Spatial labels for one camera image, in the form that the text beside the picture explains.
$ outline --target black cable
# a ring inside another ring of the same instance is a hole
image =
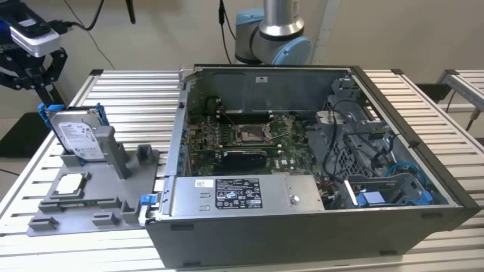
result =
[[[66,0],[63,0],[63,2],[65,2],[66,6],[69,7],[69,9],[70,9],[70,11],[71,11],[71,13],[73,13],[73,10],[71,10],[71,8],[70,8],[69,3],[66,2]],[[94,16],[93,16],[93,19],[91,19],[90,25],[89,25],[87,27],[85,27],[85,26],[83,26],[82,21],[78,19],[78,17],[77,17],[77,16],[75,16],[75,18],[77,18],[77,21],[78,21],[79,23],[77,23],[77,22],[66,22],[66,23],[71,24],[73,26],[79,27],[79,28],[81,28],[82,30],[85,30],[85,31],[90,31],[90,30],[93,29],[94,25],[95,25],[95,22],[97,22],[97,19],[98,19],[99,10],[102,9],[102,5],[103,5],[103,0],[99,0],[99,2],[98,2],[98,7],[97,7],[97,10],[95,10],[95,14],[94,14]]]
[[[225,56],[226,56],[227,63],[231,64],[231,61],[229,60],[229,57],[227,57],[226,43],[225,43],[225,32],[223,32],[225,18],[226,18],[225,5],[223,5],[223,1],[219,0],[219,2],[218,2],[218,24],[219,24],[219,30],[221,30],[221,41],[223,43],[223,50],[225,50]]]
[[[219,30],[221,30],[221,41],[223,43],[223,50],[225,50],[226,60],[227,60],[227,63],[231,64],[231,61],[229,60],[229,56],[227,56],[227,51],[226,51],[225,33],[223,33],[223,26],[222,25],[219,25]]]
[[[229,30],[229,33],[231,34],[231,38],[234,39],[234,34],[233,34],[233,31],[231,31],[231,27],[229,26],[229,21],[227,21],[227,16],[226,16],[226,11],[225,10],[223,10],[223,14],[225,14],[227,30]]]
[[[447,108],[450,107],[450,103],[451,103],[451,99],[453,99],[454,93],[455,93],[455,91],[453,91],[453,93],[450,95],[450,98],[447,99],[447,104],[446,104],[445,112],[447,112]]]
[[[75,17],[75,19],[77,19],[78,23],[82,25],[82,21],[81,21],[81,19],[77,17],[77,14],[75,14],[74,10],[71,9],[71,7],[70,7],[70,5],[69,5],[67,1],[66,1],[66,0],[63,0],[63,3],[65,3],[65,5],[66,5],[66,7],[69,8],[71,15]],[[90,24],[90,25],[91,25],[91,27],[93,27],[93,25],[95,24],[97,17],[98,17],[98,12],[99,12],[99,8],[102,7],[102,3],[103,3],[103,0],[101,0],[101,3],[99,3],[99,5],[98,5],[97,12],[95,12],[95,16],[94,16],[94,20],[91,21],[91,24]],[[103,52],[102,52],[102,51],[101,51],[101,49],[98,48],[97,42],[95,42],[94,38],[91,37],[91,35],[90,35],[90,33],[89,33],[89,30],[86,30],[86,33],[87,33],[87,35],[89,35],[89,37],[90,37],[90,40],[91,40],[93,45],[95,46],[97,52],[102,55],[103,59],[105,59],[105,60],[106,60],[106,62],[109,63],[110,68],[111,68],[113,70],[115,70],[113,63],[110,62],[110,60],[109,60],[109,59],[107,59],[107,57],[105,56]]]
[[[470,119],[469,122],[467,122],[467,126],[465,127],[465,131],[469,131],[473,122],[474,122],[474,120]]]
[[[1,172],[9,173],[10,175],[19,176],[19,174],[0,168]]]
[[[358,104],[358,102],[353,101],[353,100],[349,100],[349,99],[342,99],[339,101],[335,102],[335,104],[330,107],[329,109],[329,112],[333,116],[333,133],[330,135],[330,141],[329,141],[329,150],[327,152],[325,153],[323,155],[323,159],[322,159],[322,171],[323,173],[327,175],[329,179],[330,180],[334,180],[337,181],[338,183],[342,183],[342,181],[331,174],[329,173],[327,169],[326,169],[326,164],[327,164],[327,159],[329,159],[329,155],[330,153],[333,152],[333,149],[334,149],[334,146],[335,146],[335,136],[337,136],[337,129],[338,129],[338,126],[337,126],[337,123],[335,123],[335,114],[334,114],[334,111],[335,110],[335,106],[341,103],[341,102],[350,102],[350,103],[354,103],[357,104],[359,107],[361,105]]]
[[[378,157],[382,156],[385,157],[389,152],[391,152],[393,150],[393,141],[395,139],[395,137],[399,135],[399,133],[397,133],[389,140],[389,146],[387,146],[387,150],[385,151],[383,148],[381,149],[381,151],[378,153],[374,154],[373,158],[370,159],[370,168],[371,170],[374,170],[374,163],[378,161]]]

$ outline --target blue latch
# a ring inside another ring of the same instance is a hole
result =
[[[154,205],[155,204],[157,197],[151,194],[145,194],[141,196],[141,199],[138,200],[141,205]]]

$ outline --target black power cable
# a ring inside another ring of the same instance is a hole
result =
[[[378,157],[382,156],[385,157],[393,150],[393,142],[395,137],[399,135],[399,133],[397,133],[389,140],[389,146],[387,146],[387,150],[385,150],[383,148],[381,149],[381,151],[378,153],[374,154],[373,158],[370,159],[370,168],[371,170],[374,170],[374,163],[378,161]]]
[[[222,25],[219,25],[219,30],[221,30],[221,41],[223,43],[223,50],[225,50],[226,60],[227,60],[227,63],[231,64],[231,61],[229,60],[229,56],[227,56],[227,51],[226,51],[225,33],[223,33],[223,26]]]
[[[19,174],[0,168],[1,172],[9,173],[10,175],[19,176]]]
[[[66,2],[66,0],[63,0],[66,6],[69,7],[70,11],[73,12],[70,6],[69,6],[69,3]],[[98,14],[99,14],[99,10],[102,8],[102,5],[103,5],[103,0],[99,0],[99,3],[98,3],[98,7],[97,7],[97,11],[95,11],[95,14],[93,16],[93,19],[91,19],[91,22],[90,22],[90,25],[87,27],[83,26],[81,20],[78,19],[78,17],[75,16],[75,19],[78,20],[78,23],[77,22],[66,22],[69,23],[71,26],[77,26],[79,27],[82,30],[85,31],[90,31],[95,25],[95,22],[97,22],[97,19],[98,19]]]
[[[229,33],[231,34],[231,38],[234,39],[234,34],[233,34],[233,31],[231,31],[231,27],[229,26],[227,15],[226,15],[225,10],[223,10],[223,15],[225,15],[225,20],[226,20],[227,30],[229,30]]]
[[[227,63],[231,64],[231,61],[229,60],[229,56],[227,56],[226,43],[225,43],[225,32],[223,32],[225,16],[226,15],[225,15],[223,1],[219,0],[219,3],[218,3],[218,24],[219,24],[219,30],[221,30],[221,41],[223,43],[223,50],[225,50],[225,56],[226,56]]]
[[[75,14],[74,10],[71,9],[71,7],[70,7],[70,5],[69,5],[69,3],[67,3],[67,1],[66,1],[66,0],[63,0],[63,3],[65,3],[65,5],[66,5],[66,7],[69,8],[71,15],[75,17],[75,19],[77,19],[77,21],[78,21],[78,23],[75,23],[75,22],[66,22],[66,23],[69,23],[69,24],[71,24],[71,25],[74,25],[74,26],[78,26],[82,30],[85,30],[85,31],[86,31],[86,33],[87,33],[87,35],[89,35],[89,37],[90,37],[91,43],[93,43],[93,45],[95,46],[97,52],[102,55],[103,59],[105,59],[105,60],[106,60],[106,62],[109,63],[110,68],[111,68],[113,70],[115,70],[113,63],[110,62],[109,58],[105,56],[103,52],[102,52],[102,51],[101,51],[101,49],[98,48],[97,42],[95,42],[94,38],[91,37],[91,35],[90,35],[90,33],[89,33],[89,30],[91,30],[91,28],[93,28],[93,26],[95,25],[95,22],[97,22],[98,13],[99,13],[99,9],[102,8],[103,0],[101,0],[101,2],[99,2],[99,4],[98,4],[97,11],[95,11],[95,15],[94,15],[94,18],[93,18],[93,21],[91,21],[91,23],[90,23],[89,27],[85,27],[85,26],[83,26],[82,21],[81,21],[81,19],[78,18],[77,14]]]
[[[451,99],[453,99],[454,93],[455,93],[455,91],[453,91],[453,93],[450,95],[450,98],[447,99],[447,104],[446,104],[446,108],[445,108],[445,112],[446,113],[447,113],[447,108],[450,107],[450,103],[451,103]]]

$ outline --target cable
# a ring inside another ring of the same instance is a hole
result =
[[[465,131],[469,131],[473,122],[474,122],[474,120],[470,119],[469,122],[467,122],[467,126],[465,127]]]
[[[450,95],[450,98],[447,99],[447,104],[446,104],[446,108],[445,108],[445,113],[447,113],[447,108],[450,107],[450,103],[451,103],[451,99],[453,99],[454,93],[455,93],[455,91],[453,91],[453,93],[451,93],[451,95]]]
[[[9,173],[10,175],[19,176],[19,174],[0,168],[1,172]]]
[[[426,178],[425,178],[425,175],[423,173],[419,171],[418,167],[413,164],[413,163],[406,163],[406,162],[401,162],[401,163],[395,163],[391,165],[390,168],[387,168],[386,170],[386,174],[385,174],[385,177],[387,177],[391,173],[391,170],[398,167],[398,166],[407,166],[407,167],[411,167],[415,171],[417,171],[417,174],[419,174],[419,178],[421,180],[423,181],[423,186],[426,186]]]
[[[219,2],[218,2],[218,24],[219,24],[219,30],[221,30],[221,41],[223,43],[223,50],[225,50],[225,56],[226,56],[227,63],[231,64],[231,61],[229,60],[229,57],[227,57],[226,43],[225,43],[225,32],[223,32],[225,18],[226,18],[225,5],[223,5],[223,1],[219,0]]]
[[[67,1],[66,1],[66,0],[63,0],[63,3],[65,3],[65,5],[66,5],[66,7],[69,8],[71,15],[75,17],[75,19],[77,19],[78,23],[82,25],[82,21],[81,21],[81,19],[77,17],[75,12],[74,12],[74,10],[71,9],[71,7],[70,7],[70,5],[69,5]],[[93,27],[93,25],[95,24],[97,17],[98,17],[98,12],[99,12],[99,8],[102,7],[102,3],[103,3],[103,0],[101,0],[101,3],[99,3],[99,5],[98,5],[97,12],[95,12],[95,16],[94,16],[94,20],[91,21],[91,24],[90,24],[90,25],[91,25],[91,27]],[[101,49],[98,48],[97,42],[95,42],[94,38],[91,37],[91,35],[90,35],[90,33],[89,33],[89,30],[86,30],[86,33],[87,33],[87,35],[89,35],[89,37],[90,37],[90,40],[91,40],[93,45],[95,46],[97,52],[102,55],[103,59],[105,59],[105,60],[106,60],[106,62],[109,63],[110,68],[111,68],[113,70],[115,70],[115,67],[114,67],[113,63],[110,62],[110,60],[109,60],[109,59],[107,59],[107,57],[105,56],[103,52],[102,52],[102,51],[101,51]]]
[[[399,133],[397,133],[389,140],[389,147],[387,150],[385,151],[383,149],[381,149],[381,151],[378,151],[378,153],[374,154],[373,158],[370,159],[370,168],[374,170],[374,163],[378,161],[378,157],[379,156],[386,156],[389,154],[389,152],[391,152],[393,150],[393,141],[395,139],[395,137],[399,135]]]
[[[69,3],[66,2],[66,0],[63,0],[63,3],[66,4],[66,6],[69,7],[69,10],[71,11],[71,13],[74,13],[74,11],[71,10],[71,7],[70,7],[70,5],[69,5]],[[94,27],[94,25],[95,25],[95,22],[97,22],[97,19],[98,19],[98,14],[99,14],[99,10],[101,10],[101,8],[102,8],[102,5],[103,5],[103,0],[99,0],[99,2],[98,2],[98,7],[97,7],[97,11],[95,11],[95,14],[94,14],[94,16],[93,16],[93,19],[91,19],[91,22],[90,22],[90,25],[87,26],[87,27],[85,27],[83,26],[83,24],[82,24],[82,21],[78,19],[78,17],[74,15],[74,17],[75,17],[75,19],[77,19],[77,21],[79,22],[79,23],[77,23],[77,22],[66,22],[66,23],[69,23],[70,25],[73,25],[73,26],[77,26],[77,27],[79,27],[82,30],[85,30],[85,31],[90,31],[91,29],[93,29],[93,27]]]
[[[223,10],[223,14],[225,14],[227,30],[229,30],[229,33],[231,34],[231,38],[234,39],[234,34],[233,34],[233,31],[231,31],[231,27],[229,26],[229,21],[227,21],[227,16],[226,16],[226,11],[225,10]]]
[[[227,60],[227,63],[231,64],[231,61],[229,60],[229,56],[227,56],[227,51],[226,51],[225,33],[223,33],[223,26],[222,25],[219,25],[219,30],[221,30],[221,41],[223,43],[223,50],[225,50],[226,60]]]

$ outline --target metal case panel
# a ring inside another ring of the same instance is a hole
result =
[[[145,226],[169,268],[403,254],[462,208],[165,220]]]

